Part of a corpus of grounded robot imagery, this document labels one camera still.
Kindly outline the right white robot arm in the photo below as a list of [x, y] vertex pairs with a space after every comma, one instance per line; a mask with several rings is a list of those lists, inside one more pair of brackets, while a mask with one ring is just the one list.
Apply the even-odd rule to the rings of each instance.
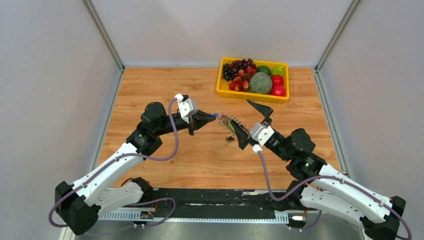
[[406, 226], [403, 198], [379, 194], [350, 179], [314, 154], [315, 144], [303, 128], [284, 136], [272, 127], [271, 107], [255, 102], [251, 106], [263, 115], [252, 129], [232, 116], [221, 114], [218, 119], [235, 136], [240, 149], [251, 146], [261, 160], [263, 150], [268, 149], [287, 162], [294, 182], [283, 196], [272, 195], [274, 201], [285, 200], [292, 209], [303, 206], [332, 214], [362, 229], [372, 240], [399, 238], [400, 226]]

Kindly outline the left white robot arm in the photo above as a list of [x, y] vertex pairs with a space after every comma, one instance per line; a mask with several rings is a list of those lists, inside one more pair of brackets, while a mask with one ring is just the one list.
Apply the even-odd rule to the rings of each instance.
[[192, 136], [204, 125], [215, 121], [216, 114], [199, 110], [188, 98], [178, 100], [177, 112], [160, 102], [149, 103], [141, 121], [125, 143], [105, 162], [72, 183], [65, 181], [55, 188], [55, 204], [48, 213], [49, 223], [56, 228], [70, 228], [75, 235], [86, 234], [99, 217], [121, 207], [147, 207], [160, 202], [153, 199], [153, 187], [136, 177], [125, 185], [109, 190], [124, 173], [145, 160], [171, 160], [179, 148], [179, 130]]

